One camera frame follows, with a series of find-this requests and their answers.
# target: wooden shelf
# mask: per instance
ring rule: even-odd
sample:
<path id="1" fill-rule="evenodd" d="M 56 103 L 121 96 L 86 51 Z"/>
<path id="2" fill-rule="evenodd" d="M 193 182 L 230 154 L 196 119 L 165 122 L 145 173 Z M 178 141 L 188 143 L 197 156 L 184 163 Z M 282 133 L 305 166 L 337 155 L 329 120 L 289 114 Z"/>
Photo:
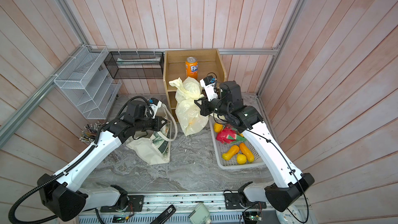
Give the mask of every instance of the wooden shelf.
<path id="1" fill-rule="evenodd" d="M 176 106 L 177 106 L 176 92 L 169 92 L 169 97 L 170 97 L 171 109 L 176 109 Z"/>
<path id="2" fill-rule="evenodd" d="M 215 61 L 211 62 L 198 62 L 198 78 L 197 81 L 200 81 L 201 79 L 205 78 L 208 73 L 213 72 L 217 75 L 217 80 L 220 78 L 221 82 L 224 81 L 223 75 L 217 70 L 217 64 Z M 178 62 L 178 63 L 170 63 L 168 64 L 168 73 L 166 74 L 166 82 L 167 82 L 167 91 L 168 92 L 173 92 L 177 91 L 176 87 L 172 87 L 169 85 L 169 81 L 178 79 L 178 77 L 181 78 L 182 81 L 184 81 L 187 76 L 185 72 L 185 62 Z"/>
<path id="3" fill-rule="evenodd" d="M 172 115 L 173 115 L 174 119 L 176 120 L 176 122 L 178 122 L 178 118 L 176 116 L 176 110 L 175 109 L 172 109 Z"/>
<path id="4" fill-rule="evenodd" d="M 164 57 L 163 83 L 166 89 L 167 102 L 176 121 L 176 87 L 169 85 L 169 81 L 186 77 L 185 61 L 187 57 L 193 56 L 198 61 L 197 81 L 206 77 L 209 73 L 216 74 L 217 81 L 226 81 L 226 72 L 222 64 L 218 49 L 198 49 L 198 50 L 172 50 L 166 51 Z"/>

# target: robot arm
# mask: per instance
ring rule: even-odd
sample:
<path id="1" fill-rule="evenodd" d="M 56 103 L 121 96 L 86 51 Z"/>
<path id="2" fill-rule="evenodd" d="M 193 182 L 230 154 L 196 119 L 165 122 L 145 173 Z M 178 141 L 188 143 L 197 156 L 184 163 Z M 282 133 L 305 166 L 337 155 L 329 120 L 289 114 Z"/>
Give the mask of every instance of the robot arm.
<path id="1" fill-rule="evenodd" d="M 162 102 L 155 98 L 149 102 L 130 101 L 127 111 L 108 122 L 99 132 L 97 142 L 92 142 L 81 154 L 55 175 L 62 175 L 39 190 L 42 203 L 63 221 L 77 216 L 81 211 L 102 206 L 124 210 L 128 204 L 127 192 L 117 185 L 102 189 L 84 189 L 82 183 L 97 165 L 135 132 L 160 131 L 167 121 L 155 116 Z M 53 176 L 44 174 L 37 182 L 42 185 Z"/>
<path id="2" fill-rule="evenodd" d="M 267 199 L 276 210 L 283 212 L 314 183 L 314 178 L 310 173 L 302 173 L 290 161 L 270 134 L 259 112 L 253 106 L 243 105 L 240 86 L 235 81 L 219 82 L 219 99 L 215 93 L 216 83 L 212 76 L 201 80 L 206 95 L 210 95 L 195 101 L 201 115 L 213 113 L 224 116 L 253 145 L 271 172 L 274 183 L 268 187 L 249 184 L 244 189 L 245 197 L 250 202 Z"/>

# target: fanta can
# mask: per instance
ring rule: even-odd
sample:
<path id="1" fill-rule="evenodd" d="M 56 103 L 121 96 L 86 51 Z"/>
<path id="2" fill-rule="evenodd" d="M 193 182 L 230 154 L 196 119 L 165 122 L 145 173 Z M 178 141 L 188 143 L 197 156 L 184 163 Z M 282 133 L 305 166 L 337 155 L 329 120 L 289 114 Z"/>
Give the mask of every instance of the fanta can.
<path id="1" fill-rule="evenodd" d="M 188 57 L 185 61 L 187 77 L 198 78 L 198 61 L 195 57 Z"/>

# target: wooden wall panel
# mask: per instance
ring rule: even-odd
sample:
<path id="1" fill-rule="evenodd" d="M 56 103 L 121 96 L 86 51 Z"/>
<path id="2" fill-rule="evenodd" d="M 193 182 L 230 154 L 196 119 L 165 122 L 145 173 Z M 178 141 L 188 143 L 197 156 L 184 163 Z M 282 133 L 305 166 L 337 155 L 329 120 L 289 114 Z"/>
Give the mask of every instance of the wooden wall panel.
<path id="1" fill-rule="evenodd" d="M 83 25 L 91 45 L 270 48 L 279 44 L 297 0 L 67 0 L 67 3 Z M 243 92 L 257 92 L 262 81 L 257 76 L 265 74 L 267 58 L 227 56 L 224 63 L 229 79 L 237 81 Z M 123 83 L 121 93 L 164 91 L 162 84 L 146 79 Z"/>
<path id="2" fill-rule="evenodd" d="M 308 0 L 261 95 L 319 223 L 396 222 L 397 2 Z"/>
<path id="3" fill-rule="evenodd" d="M 55 0 L 0 0 L 0 125 L 78 45 L 77 35 Z M 0 151 L 3 222 L 8 223 L 12 204 L 35 187 L 39 177 L 52 175 L 87 147 L 79 136 L 88 123 L 53 89 L 8 140 Z M 52 215 L 37 193 L 30 198 L 18 209 L 17 217 L 34 220 Z"/>

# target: dragon fruit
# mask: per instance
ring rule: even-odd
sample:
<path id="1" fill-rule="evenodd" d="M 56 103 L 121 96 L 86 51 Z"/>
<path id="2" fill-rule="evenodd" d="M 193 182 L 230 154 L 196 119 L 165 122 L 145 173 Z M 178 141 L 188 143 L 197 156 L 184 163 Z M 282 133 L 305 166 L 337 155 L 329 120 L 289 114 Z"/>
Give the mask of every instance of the dragon fruit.
<path id="1" fill-rule="evenodd" d="M 232 127 L 225 127 L 217 134 L 216 140 L 223 144 L 234 144 L 237 142 L 245 142 L 246 138 L 239 136 L 238 130 Z"/>

